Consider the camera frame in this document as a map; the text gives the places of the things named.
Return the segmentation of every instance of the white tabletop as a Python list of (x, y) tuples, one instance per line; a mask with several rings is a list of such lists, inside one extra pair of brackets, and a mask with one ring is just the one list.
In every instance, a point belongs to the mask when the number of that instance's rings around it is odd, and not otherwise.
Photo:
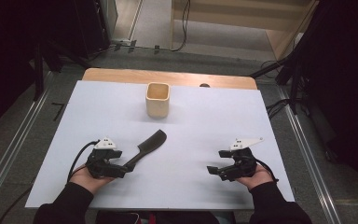
[[(62, 191), (78, 151), (88, 142), (111, 138), (124, 164), (137, 146), (161, 129), (167, 141), (141, 159), (132, 173), (116, 179), (95, 196), (91, 208), (117, 210), (252, 209), (252, 196), (238, 182), (209, 175), (234, 160), (219, 157), (236, 138), (262, 137), (251, 146), (280, 179), (287, 201), (294, 196), (260, 91), (171, 86), (165, 119), (146, 114), (145, 84), (78, 81), (25, 207), (52, 203)], [(85, 163), (92, 147), (80, 157)]]

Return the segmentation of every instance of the black sleeve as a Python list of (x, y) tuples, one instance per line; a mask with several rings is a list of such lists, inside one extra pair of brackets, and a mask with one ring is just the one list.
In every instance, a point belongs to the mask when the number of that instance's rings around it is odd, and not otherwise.
[(54, 203), (45, 203), (34, 216), (34, 224), (85, 223), (86, 211), (94, 196), (83, 187), (69, 182)]
[(276, 183), (261, 184), (250, 190), (254, 199), (255, 213), (250, 223), (310, 224), (310, 217), (297, 203), (287, 202)]

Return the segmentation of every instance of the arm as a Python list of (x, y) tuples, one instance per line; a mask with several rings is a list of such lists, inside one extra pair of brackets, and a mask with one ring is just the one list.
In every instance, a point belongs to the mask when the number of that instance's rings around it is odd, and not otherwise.
[(39, 207), (34, 224), (85, 223), (85, 214), (94, 194), (113, 179), (96, 179), (86, 167), (78, 169), (53, 203)]
[(252, 194), (255, 212), (250, 223), (309, 224), (310, 217), (297, 203), (287, 202), (279, 191), (269, 172), (257, 165), (254, 176), (242, 177), (238, 182), (245, 185)]

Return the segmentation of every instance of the wooden edge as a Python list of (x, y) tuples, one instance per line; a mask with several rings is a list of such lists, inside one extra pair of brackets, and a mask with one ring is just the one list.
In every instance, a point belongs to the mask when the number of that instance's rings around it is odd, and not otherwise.
[(112, 81), (147, 84), (165, 82), (176, 86), (199, 86), (208, 84), (213, 88), (230, 88), (257, 90), (255, 80), (251, 77), (219, 76), (193, 73), (174, 73), (131, 69), (87, 69), (82, 80)]

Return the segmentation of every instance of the hand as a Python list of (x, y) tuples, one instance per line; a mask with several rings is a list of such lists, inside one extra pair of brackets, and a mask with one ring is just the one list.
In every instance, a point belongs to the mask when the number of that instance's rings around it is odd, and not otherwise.
[(90, 174), (89, 169), (85, 165), (82, 165), (76, 169), (69, 182), (78, 184), (92, 194), (95, 194), (101, 187), (113, 180), (113, 177), (94, 178)]
[(252, 188), (261, 184), (273, 181), (269, 171), (267, 171), (266, 168), (259, 164), (257, 164), (255, 168), (255, 174), (252, 177), (241, 177), (237, 178), (236, 180), (246, 186), (248, 190), (251, 190)]

